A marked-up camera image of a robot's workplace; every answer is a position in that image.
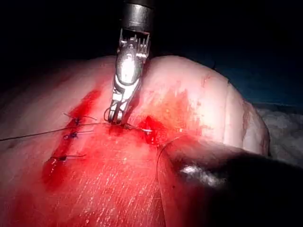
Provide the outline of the right arm needle driver jaw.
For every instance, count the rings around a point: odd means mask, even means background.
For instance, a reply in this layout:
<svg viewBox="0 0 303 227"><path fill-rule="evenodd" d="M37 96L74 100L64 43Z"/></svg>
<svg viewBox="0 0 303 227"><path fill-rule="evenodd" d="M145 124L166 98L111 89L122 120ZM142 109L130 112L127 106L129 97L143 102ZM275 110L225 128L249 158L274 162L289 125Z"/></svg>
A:
<svg viewBox="0 0 303 227"><path fill-rule="evenodd" d="M118 124L126 124L131 112L129 104L121 104L118 109L117 122Z"/></svg>
<svg viewBox="0 0 303 227"><path fill-rule="evenodd" d="M108 119L107 119L108 122L119 123L118 114L119 114L119 103L112 104L109 107L109 111L108 111Z"/></svg>

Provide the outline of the right arm needle driver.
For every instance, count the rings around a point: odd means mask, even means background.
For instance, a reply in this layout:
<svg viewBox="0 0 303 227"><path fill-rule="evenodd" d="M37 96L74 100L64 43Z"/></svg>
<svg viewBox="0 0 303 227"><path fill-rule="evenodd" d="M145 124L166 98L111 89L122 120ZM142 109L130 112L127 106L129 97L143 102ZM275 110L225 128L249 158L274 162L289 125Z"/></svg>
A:
<svg viewBox="0 0 303 227"><path fill-rule="evenodd" d="M150 37L148 32L120 30L112 106L131 101L139 89L144 64L150 53Z"/></svg>

